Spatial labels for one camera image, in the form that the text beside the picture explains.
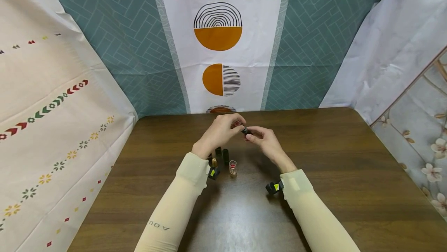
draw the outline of left hand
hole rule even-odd
[[[240,114],[218,115],[200,140],[193,145],[191,152],[202,159],[208,158],[214,149],[223,146],[230,138],[244,129],[242,125],[231,128],[231,125],[237,120],[245,125],[245,119]]]

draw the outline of circle design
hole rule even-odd
[[[242,17],[235,6],[226,2],[208,3],[197,12],[194,34],[206,48],[229,50],[242,35]]]
[[[229,66],[212,64],[202,75],[206,90],[218,96],[231,96],[241,87],[241,77]]]
[[[227,113],[227,112],[236,112],[236,110],[230,106],[227,105],[215,105],[206,110],[207,114],[220,114],[220,113]]]

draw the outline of small black object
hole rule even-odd
[[[241,132],[244,135],[248,135],[248,134],[253,135],[253,133],[250,132],[249,129],[247,127],[245,127],[245,126],[244,126],[244,129]]]
[[[269,184],[267,184],[265,186],[265,189],[267,189],[267,192],[270,195],[274,195],[274,194],[278,193],[279,191],[282,190],[282,188],[284,188],[284,184],[282,184],[282,181],[279,181],[276,183],[270,182]]]
[[[223,162],[226,166],[228,166],[230,164],[230,155],[228,153],[228,149],[223,149],[222,150],[222,156],[223,156]]]
[[[212,180],[216,180],[217,176],[220,174],[220,170],[218,167],[211,167],[209,173],[208,173],[208,178],[211,178]]]
[[[213,161],[213,155],[210,153],[209,155],[208,155],[208,165],[211,167],[212,166],[212,162]]]
[[[215,151],[216,151],[216,159],[222,158],[222,148],[218,147],[218,148],[216,148]]]

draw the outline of pink flower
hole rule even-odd
[[[446,196],[438,193],[438,200],[432,200],[431,204],[439,211],[442,216],[447,216],[447,200]]]
[[[440,167],[433,167],[432,164],[427,163],[421,171],[427,175],[430,182],[442,181],[442,176],[439,174],[442,171]]]
[[[436,159],[444,159],[447,157],[447,142],[442,138],[438,138],[431,145],[431,149],[435,152]]]

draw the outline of wooden table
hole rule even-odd
[[[242,115],[248,125],[275,131],[362,252],[447,251],[447,223],[355,111]],[[183,156],[215,116],[139,120],[69,251],[132,252]],[[310,251],[282,195],[267,196],[265,185],[279,178],[276,167],[241,138],[224,148],[238,176],[222,166],[217,181],[208,180],[179,251]]]

